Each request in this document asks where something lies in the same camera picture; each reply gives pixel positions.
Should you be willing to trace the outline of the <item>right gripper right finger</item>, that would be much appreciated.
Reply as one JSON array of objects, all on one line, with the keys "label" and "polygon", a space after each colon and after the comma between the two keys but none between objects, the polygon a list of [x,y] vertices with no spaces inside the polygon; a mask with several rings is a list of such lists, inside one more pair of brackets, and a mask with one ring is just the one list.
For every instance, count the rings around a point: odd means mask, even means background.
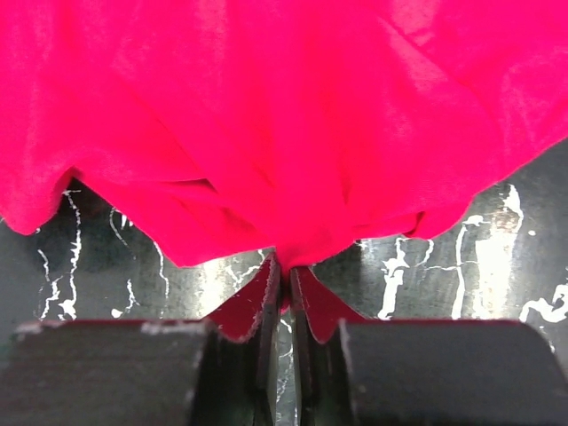
[{"label": "right gripper right finger", "polygon": [[511,320],[370,319],[289,275],[302,425],[564,425],[567,380]]}]

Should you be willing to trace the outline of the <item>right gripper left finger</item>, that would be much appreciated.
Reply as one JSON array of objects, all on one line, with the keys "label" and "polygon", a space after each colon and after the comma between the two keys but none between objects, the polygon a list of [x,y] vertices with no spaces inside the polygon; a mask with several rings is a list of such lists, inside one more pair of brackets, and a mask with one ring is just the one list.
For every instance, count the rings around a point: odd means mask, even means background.
[{"label": "right gripper left finger", "polygon": [[202,319],[30,322],[1,365],[4,425],[272,425],[280,267]]}]

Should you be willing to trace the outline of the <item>red t-shirt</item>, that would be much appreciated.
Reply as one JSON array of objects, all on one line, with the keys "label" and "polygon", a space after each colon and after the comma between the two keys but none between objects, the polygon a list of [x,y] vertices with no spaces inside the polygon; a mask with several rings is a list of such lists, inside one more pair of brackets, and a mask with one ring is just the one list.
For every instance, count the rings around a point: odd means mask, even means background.
[{"label": "red t-shirt", "polygon": [[564,1],[4,1],[1,214],[78,179],[180,266],[433,238],[567,135]]}]

